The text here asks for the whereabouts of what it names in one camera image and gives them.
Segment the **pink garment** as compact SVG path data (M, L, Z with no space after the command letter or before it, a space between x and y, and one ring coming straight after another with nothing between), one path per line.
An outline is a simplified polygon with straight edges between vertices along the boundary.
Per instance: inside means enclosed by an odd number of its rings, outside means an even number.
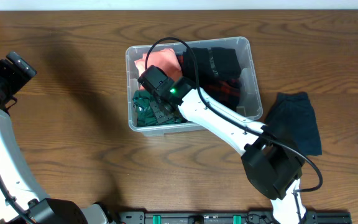
M174 81L179 80L183 76L175 51L171 48L152 52L149 55L147 65L154 65L162 69L164 73Z

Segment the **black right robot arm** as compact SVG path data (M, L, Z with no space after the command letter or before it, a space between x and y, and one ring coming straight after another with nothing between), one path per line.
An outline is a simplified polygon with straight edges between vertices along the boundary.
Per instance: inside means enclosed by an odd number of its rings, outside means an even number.
M247 119L211 98L185 77L174 81L160 68L150 66L138 78L156 100L157 116L178 112L187 121L211 131L241 157L252 186L271 200L279 223L304 223L306 209L297 190L303 161L264 123Z

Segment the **black garment with band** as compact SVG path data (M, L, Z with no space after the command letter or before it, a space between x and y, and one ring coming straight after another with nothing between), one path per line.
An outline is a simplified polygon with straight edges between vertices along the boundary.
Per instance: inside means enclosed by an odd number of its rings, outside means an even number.
M241 67L234 49L222 47L192 48L198 66L199 84L237 80Z

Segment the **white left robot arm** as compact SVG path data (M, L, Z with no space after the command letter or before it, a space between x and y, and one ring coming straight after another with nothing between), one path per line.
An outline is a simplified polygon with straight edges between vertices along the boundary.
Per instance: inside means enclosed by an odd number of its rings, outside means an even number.
M27 165L9 108L17 103L14 95L36 74L15 52L0 60L0 223L112 223L101 203L80 208L72 201L51 198Z

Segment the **dark navy garment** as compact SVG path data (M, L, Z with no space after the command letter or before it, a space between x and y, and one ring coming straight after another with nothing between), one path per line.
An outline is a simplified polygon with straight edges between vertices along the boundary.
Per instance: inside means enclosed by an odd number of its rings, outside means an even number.
M307 93L279 93L265 123L288 131L304 155L322 155L316 116Z

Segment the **red navy plaid shirt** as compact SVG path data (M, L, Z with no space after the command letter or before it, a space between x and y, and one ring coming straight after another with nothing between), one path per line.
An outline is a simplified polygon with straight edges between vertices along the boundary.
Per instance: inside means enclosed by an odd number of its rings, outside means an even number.
M217 81L200 87L216 101L235 111L240 101L241 86L239 79L237 79Z

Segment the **dark green garment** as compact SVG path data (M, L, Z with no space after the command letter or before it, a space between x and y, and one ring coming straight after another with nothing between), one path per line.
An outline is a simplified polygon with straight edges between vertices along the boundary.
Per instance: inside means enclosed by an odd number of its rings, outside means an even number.
M180 124L186 123L187 120L180 115L174 115L172 119L163 123L158 123L157 119L150 107L150 102L155 102L155 98L146 90L137 90L132 97L132 101L135 105L135 111L137 113L137 126L158 126L168 124Z

